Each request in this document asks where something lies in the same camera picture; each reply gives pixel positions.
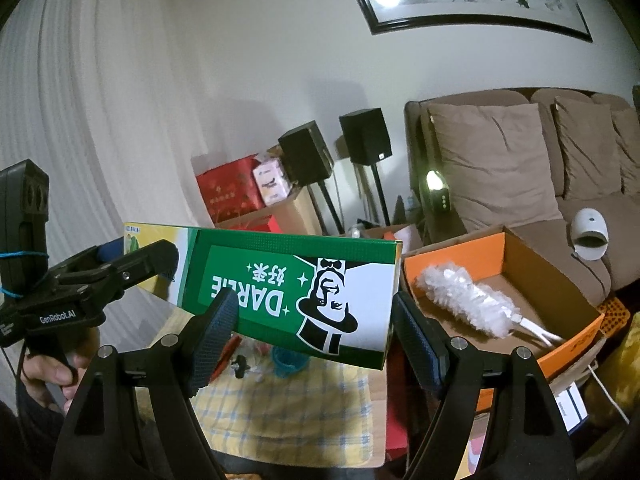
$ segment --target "lamp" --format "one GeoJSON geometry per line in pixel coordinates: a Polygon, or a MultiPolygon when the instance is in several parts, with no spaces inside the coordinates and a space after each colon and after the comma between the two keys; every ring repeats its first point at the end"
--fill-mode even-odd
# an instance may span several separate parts
{"type": "Polygon", "coordinates": [[[431,170],[427,173],[427,188],[433,211],[447,212],[451,210],[449,203],[449,186],[439,171],[431,170]]]}

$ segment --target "white wall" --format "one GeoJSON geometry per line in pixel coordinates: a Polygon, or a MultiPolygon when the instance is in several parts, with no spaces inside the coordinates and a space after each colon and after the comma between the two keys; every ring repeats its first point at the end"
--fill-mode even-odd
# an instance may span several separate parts
{"type": "MultiPolygon", "coordinates": [[[[638,51],[606,0],[578,2],[593,44],[495,25],[372,36],[356,0],[187,0],[200,42],[204,127],[220,139],[223,162],[316,120],[337,156],[338,116],[381,107],[394,152],[380,164],[392,209],[397,195],[409,191],[403,115],[409,100],[513,86],[564,86],[630,99],[638,51]]],[[[364,214],[355,172],[344,160],[335,173],[349,224],[364,214]]]]}

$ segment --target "finger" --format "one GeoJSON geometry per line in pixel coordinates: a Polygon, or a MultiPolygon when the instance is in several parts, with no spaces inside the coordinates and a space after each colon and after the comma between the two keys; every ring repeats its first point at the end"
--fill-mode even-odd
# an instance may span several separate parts
{"type": "Polygon", "coordinates": [[[65,396],[65,399],[72,400],[76,396],[78,386],[80,385],[85,372],[86,368],[78,368],[78,380],[71,386],[65,386],[62,388],[62,394],[65,396]]]}
{"type": "Polygon", "coordinates": [[[22,366],[22,382],[25,384],[52,383],[59,386],[71,384],[73,374],[68,367],[48,355],[28,355],[22,366]]]}
{"type": "Polygon", "coordinates": [[[88,368],[89,367],[89,363],[91,362],[91,358],[90,357],[86,357],[84,355],[79,355],[74,353],[72,355],[72,359],[71,362],[73,363],[73,367],[74,368],[88,368]]]}

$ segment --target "blue rubber band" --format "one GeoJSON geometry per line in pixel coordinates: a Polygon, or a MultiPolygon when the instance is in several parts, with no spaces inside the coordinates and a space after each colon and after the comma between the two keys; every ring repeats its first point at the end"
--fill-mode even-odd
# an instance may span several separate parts
{"type": "Polygon", "coordinates": [[[44,256],[48,258],[47,253],[39,253],[38,251],[18,251],[17,253],[0,253],[0,258],[18,258],[20,256],[44,256]]]}
{"type": "Polygon", "coordinates": [[[14,300],[20,300],[21,298],[23,298],[23,295],[16,294],[15,292],[11,292],[9,290],[6,290],[5,288],[2,288],[1,286],[0,286],[0,292],[2,292],[5,296],[8,296],[9,298],[14,298],[14,300]]]}
{"type": "MultiPolygon", "coordinates": [[[[38,251],[17,251],[15,253],[0,253],[0,259],[4,258],[19,258],[20,256],[44,256],[48,258],[49,255],[47,253],[39,253],[38,251]]],[[[0,286],[0,292],[2,292],[5,296],[9,298],[14,298],[14,300],[20,300],[24,296],[21,294],[16,294],[15,292],[11,292],[10,290],[6,290],[0,286]]]]}

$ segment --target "orange cardboard box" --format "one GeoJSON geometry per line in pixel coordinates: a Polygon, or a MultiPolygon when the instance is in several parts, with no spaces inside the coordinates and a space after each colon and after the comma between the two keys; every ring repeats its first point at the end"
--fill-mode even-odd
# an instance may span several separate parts
{"type": "MultiPolygon", "coordinates": [[[[402,268],[404,285],[422,312],[437,319],[450,336],[462,336],[478,349],[503,354],[526,346],[547,378],[561,372],[587,349],[604,318],[568,277],[505,227],[487,228],[421,248],[405,256],[402,268]],[[416,278],[424,268],[447,262],[465,267],[475,282],[502,291],[523,316],[566,342],[549,349],[528,333],[517,330],[504,339],[489,338],[455,319],[416,285],[416,278]]],[[[492,390],[481,390],[478,411],[488,410],[492,399],[492,390]]]]}

